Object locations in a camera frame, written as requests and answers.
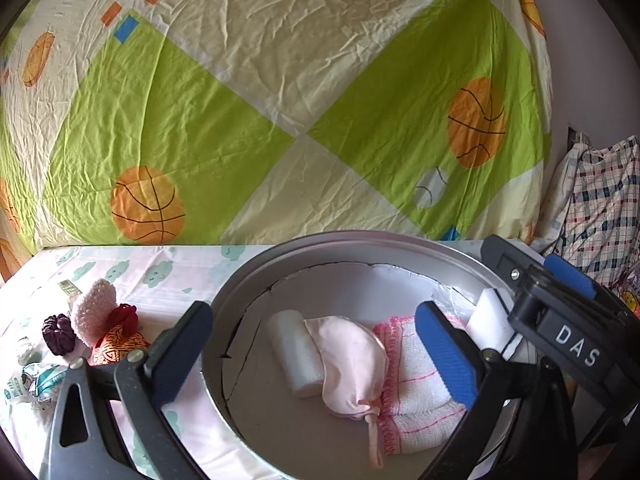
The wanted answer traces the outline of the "white sponge block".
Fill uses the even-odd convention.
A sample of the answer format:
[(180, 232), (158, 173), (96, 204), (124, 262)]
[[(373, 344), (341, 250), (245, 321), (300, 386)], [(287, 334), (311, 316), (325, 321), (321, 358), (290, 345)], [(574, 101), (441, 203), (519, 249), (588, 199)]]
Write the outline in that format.
[(496, 350), (506, 360), (514, 355), (522, 336), (509, 323), (512, 309), (513, 299), (506, 289), (486, 288), (482, 291), (465, 327), (480, 350)]

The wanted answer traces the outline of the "printed diaper pack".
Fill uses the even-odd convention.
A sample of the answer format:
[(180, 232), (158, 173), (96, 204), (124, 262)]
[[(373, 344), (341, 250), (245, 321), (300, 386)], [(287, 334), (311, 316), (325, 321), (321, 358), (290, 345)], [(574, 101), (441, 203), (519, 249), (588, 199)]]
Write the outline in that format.
[(27, 364), (6, 380), (3, 396), (11, 403), (52, 403), (58, 400), (66, 372), (67, 367), (63, 365)]

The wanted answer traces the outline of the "green tissue pack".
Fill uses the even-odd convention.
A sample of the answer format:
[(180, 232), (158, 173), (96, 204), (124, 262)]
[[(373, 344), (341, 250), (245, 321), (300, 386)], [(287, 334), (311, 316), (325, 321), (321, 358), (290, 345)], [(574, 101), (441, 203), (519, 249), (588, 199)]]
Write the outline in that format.
[(81, 290), (70, 280), (60, 281), (58, 286), (60, 286), (60, 289), (70, 298), (81, 295)]

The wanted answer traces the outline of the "purple velvet scrunchie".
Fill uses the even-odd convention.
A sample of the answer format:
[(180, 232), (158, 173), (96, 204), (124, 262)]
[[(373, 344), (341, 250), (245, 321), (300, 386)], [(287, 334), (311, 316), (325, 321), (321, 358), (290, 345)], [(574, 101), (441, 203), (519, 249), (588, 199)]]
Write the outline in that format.
[(48, 316), (42, 324), (42, 338), (55, 356), (65, 356), (76, 346), (76, 334), (65, 314)]

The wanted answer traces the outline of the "green cream sports bedsheet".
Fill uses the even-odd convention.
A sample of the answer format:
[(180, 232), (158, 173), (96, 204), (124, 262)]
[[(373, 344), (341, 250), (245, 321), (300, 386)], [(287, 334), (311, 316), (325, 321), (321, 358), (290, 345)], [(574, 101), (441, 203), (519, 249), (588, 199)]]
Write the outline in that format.
[(1, 44), (1, 272), (46, 248), (534, 237), (535, 0), (27, 0)]

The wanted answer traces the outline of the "red gold drawstring pouch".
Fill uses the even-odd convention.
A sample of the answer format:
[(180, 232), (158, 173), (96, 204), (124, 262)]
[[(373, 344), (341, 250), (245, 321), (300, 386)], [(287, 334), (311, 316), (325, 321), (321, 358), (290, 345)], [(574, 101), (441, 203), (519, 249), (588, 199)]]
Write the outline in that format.
[(140, 330), (137, 308), (132, 304), (120, 304), (106, 319), (106, 332), (96, 342), (91, 355), (93, 365), (117, 363), (131, 351), (149, 347)]

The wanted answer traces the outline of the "round metal cookie tin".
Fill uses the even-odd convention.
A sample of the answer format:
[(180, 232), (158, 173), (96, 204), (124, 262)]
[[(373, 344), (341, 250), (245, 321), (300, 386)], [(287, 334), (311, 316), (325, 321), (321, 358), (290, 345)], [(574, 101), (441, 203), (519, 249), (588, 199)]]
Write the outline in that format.
[(282, 310), (341, 315), (371, 327), (409, 316), (425, 300), (468, 318), (504, 281), (477, 242), (439, 243), (373, 231), (314, 234), (250, 246), (215, 296), (201, 374), (217, 414), (250, 458), (278, 479), (414, 479), (434, 451), (369, 463), (363, 422), (300, 400), (273, 355), (267, 321)]

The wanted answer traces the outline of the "cloud print table cloth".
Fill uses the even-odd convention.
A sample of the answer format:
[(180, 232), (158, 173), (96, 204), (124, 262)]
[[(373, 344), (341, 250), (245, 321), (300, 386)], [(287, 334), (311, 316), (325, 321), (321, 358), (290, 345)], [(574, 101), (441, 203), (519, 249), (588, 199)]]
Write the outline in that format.
[[(196, 300), (211, 302), (250, 246), (74, 247), (40, 252), (1, 289), (1, 374), (20, 368), (26, 349), (52, 362), (41, 325), (68, 309), (58, 283), (80, 290), (105, 278), (117, 299), (133, 304), (144, 336), (156, 338), (178, 321)], [(213, 479), (277, 479), (240, 448), (217, 414), (194, 367), (165, 414), (194, 460)]]

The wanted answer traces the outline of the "plaid cloth cover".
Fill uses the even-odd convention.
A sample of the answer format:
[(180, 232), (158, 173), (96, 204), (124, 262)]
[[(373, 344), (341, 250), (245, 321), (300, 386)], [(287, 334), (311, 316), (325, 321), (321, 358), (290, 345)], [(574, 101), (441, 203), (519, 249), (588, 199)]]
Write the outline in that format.
[(530, 246), (606, 287), (620, 281), (639, 260), (636, 136), (608, 148), (573, 144), (555, 168)]

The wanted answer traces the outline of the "white towel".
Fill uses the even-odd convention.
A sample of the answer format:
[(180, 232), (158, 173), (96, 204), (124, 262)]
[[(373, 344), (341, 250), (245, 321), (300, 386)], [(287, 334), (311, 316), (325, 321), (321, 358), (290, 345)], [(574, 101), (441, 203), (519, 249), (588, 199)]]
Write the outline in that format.
[(324, 381), (321, 356), (302, 315), (284, 310), (271, 315), (268, 340), (288, 388), (299, 399), (320, 396)]

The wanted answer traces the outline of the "fluffy pink sock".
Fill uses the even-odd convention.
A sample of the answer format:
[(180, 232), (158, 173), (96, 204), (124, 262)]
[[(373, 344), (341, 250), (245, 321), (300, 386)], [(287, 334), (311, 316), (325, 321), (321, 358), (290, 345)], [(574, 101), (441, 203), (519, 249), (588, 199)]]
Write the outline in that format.
[(116, 307), (116, 289), (105, 278), (94, 282), (88, 292), (74, 299), (70, 322), (75, 334), (87, 347), (94, 347), (108, 332), (108, 318)]

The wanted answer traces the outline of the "pink edged white knit cloth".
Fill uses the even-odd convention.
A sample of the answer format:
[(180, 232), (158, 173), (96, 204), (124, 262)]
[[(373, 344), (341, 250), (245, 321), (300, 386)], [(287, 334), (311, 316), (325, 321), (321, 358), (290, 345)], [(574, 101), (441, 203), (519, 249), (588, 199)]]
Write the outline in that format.
[(378, 430), (386, 455), (437, 448), (452, 435), (465, 407), (452, 400), (416, 333), (413, 318), (394, 316), (373, 327), (388, 359)]

